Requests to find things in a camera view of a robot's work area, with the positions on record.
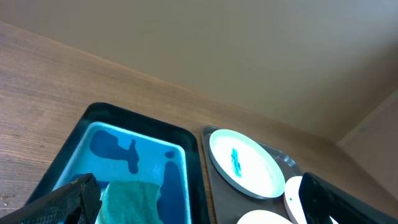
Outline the white plate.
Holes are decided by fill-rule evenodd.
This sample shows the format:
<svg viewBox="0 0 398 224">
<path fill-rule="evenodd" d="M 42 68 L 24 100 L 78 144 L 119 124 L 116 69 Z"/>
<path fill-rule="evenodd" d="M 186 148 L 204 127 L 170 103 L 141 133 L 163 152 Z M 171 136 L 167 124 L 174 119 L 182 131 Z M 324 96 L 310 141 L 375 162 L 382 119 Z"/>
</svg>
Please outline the white plate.
<svg viewBox="0 0 398 224">
<path fill-rule="evenodd" d="M 292 222 L 267 210 L 253 210 L 244 214 L 237 224 L 292 224 Z"/>
<path fill-rule="evenodd" d="M 284 205 L 293 224 L 307 224 L 299 197 L 302 176 L 291 177 L 285 183 Z"/>
<path fill-rule="evenodd" d="M 210 159 L 227 183 L 252 198 L 277 198 L 285 178 L 273 157 L 251 138 L 229 129 L 210 134 Z"/>
</svg>

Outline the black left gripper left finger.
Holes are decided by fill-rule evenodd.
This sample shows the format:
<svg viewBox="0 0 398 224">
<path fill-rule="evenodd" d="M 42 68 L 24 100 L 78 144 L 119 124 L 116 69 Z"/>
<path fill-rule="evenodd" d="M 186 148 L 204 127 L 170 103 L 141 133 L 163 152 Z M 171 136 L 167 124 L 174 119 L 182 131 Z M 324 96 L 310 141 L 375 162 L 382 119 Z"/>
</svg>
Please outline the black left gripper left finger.
<svg viewBox="0 0 398 224">
<path fill-rule="evenodd" d="M 94 224 L 102 205 L 93 174 L 85 174 L 1 218 L 1 223 Z"/>
</svg>

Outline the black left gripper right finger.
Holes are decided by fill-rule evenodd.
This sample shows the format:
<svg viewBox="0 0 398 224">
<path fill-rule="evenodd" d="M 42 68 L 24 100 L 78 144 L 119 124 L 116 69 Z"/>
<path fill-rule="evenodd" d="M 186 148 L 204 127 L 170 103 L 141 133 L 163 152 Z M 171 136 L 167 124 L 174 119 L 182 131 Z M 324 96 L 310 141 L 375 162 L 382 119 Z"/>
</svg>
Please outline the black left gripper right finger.
<svg viewBox="0 0 398 224">
<path fill-rule="evenodd" d="M 298 194 L 307 223 L 397 224 L 397 219 L 310 172 L 303 174 Z"/>
</svg>

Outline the green yellow sponge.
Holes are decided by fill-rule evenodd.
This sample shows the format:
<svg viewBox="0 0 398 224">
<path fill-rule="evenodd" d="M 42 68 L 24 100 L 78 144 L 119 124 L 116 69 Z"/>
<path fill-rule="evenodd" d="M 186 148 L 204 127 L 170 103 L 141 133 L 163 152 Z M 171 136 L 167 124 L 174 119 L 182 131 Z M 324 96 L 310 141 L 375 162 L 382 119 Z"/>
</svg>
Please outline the green yellow sponge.
<svg viewBox="0 0 398 224">
<path fill-rule="evenodd" d="M 151 182 L 112 181 L 101 196 L 96 223 L 159 224 L 157 211 L 160 186 Z"/>
</svg>

